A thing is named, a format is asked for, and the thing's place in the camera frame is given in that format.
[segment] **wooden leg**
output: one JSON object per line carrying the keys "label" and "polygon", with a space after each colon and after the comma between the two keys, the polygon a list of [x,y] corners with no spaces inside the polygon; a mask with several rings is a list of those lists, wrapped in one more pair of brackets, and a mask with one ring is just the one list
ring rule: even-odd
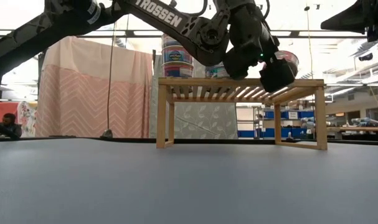
{"label": "wooden leg", "polygon": [[275,143],[281,142],[281,109],[275,105]]}
{"label": "wooden leg", "polygon": [[158,113],[157,113],[157,148],[165,148],[166,130],[166,86],[158,86]]}
{"label": "wooden leg", "polygon": [[324,100],[324,88],[316,90],[316,139],[321,150],[327,150],[327,127],[326,127],[326,102]]}
{"label": "wooden leg", "polygon": [[175,103],[169,104],[169,132],[168,142],[174,142],[175,140]]}

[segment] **black robotic arm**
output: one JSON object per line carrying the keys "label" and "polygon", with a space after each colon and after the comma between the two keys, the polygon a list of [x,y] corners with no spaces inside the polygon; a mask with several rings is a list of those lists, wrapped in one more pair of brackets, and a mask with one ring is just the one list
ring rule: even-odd
{"label": "black robotic arm", "polygon": [[[254,0],[214,0],[212,19],[178,11],[159,0],[113,0],[105,8],[95,0],[45,0],[44,12],[0,39],[2,76],[22,62],[70,35],[84,35],[133,14],[179,41],[201,64],[223,61],[234,79],[247,76],[250,66],[264,61],[261,71],[266,91],[292,83],[295,74],[285,60],[277,60],[278,40],[270,34]],[[225,52],[229,39],[234,48]]]}

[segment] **ceiling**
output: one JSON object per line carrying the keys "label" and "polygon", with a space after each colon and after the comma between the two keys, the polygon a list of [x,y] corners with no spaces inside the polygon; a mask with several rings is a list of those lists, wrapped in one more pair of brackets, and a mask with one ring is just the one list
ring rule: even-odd
{"label": "ceiling", "polygon": [[[267,22],[271,30],[320,30],[320,23],[341,12],[355,0],[270,0],[270,14]],[[98,0],[106,6],[109,0]],[[265,0],[256,1],[257,5],[266,11]],[[202,0],[177,0],[177,9],[183,12],[198,12]],[[0,29],[15,29],[40,14],[44,8],[44,0],[0,0]],[[211,18],[215,7],[209,0],[209,7],[204,17]],[[151,25],[133,15],[123,16],[117,22],[121,30],[154,30]],[[328,83],[359,83],[361,79],[370,78],[375,71],[378,74],[378,44],[366,44],[365,39],[348,39],[340,33],[340,39],[307,39],[307,32],[301,32],[300,39],[281,38],[280,50],[293,52],[300,61],[297,78],[324,78]],[[98,39],[103,44],[111,44],[111,39]],[[129,38],[128,47],[144,52],[153,49],[161,52],[160,38]],[[372,61],[361,62],[358,56],[373,52],[376,56]],[[35,82],[37,79],[35,59],[24,63],[11,73],[5,75],[5,82]],[[251,69],[251,77],[257,77],[258,71]]]}

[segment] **wall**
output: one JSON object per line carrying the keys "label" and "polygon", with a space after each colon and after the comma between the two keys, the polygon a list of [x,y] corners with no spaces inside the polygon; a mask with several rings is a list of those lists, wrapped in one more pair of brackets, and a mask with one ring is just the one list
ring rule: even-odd
{"label": "wall", "polygon": [[347,95],[343,98],[335,98],[334,103],[328,103],[326,105],[326,114],[360,111],[361,117],[364,118],[367,116],[367,109],[377,107],[378,103],[368,92],[357,92],[355,93],[355,100],[348,101]]}

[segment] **pink chevron curtain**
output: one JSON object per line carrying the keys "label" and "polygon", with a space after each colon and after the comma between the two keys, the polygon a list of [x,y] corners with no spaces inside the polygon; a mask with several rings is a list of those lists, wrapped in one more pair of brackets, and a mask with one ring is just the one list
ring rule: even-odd
{"label": "pink chevron curtain", "polygon": [[[111,46],[67,37],[46,54],[37,137],[99,137],[107,128]],[[152,55],[115,47],[110,128],[117,138],[148,138]]]}

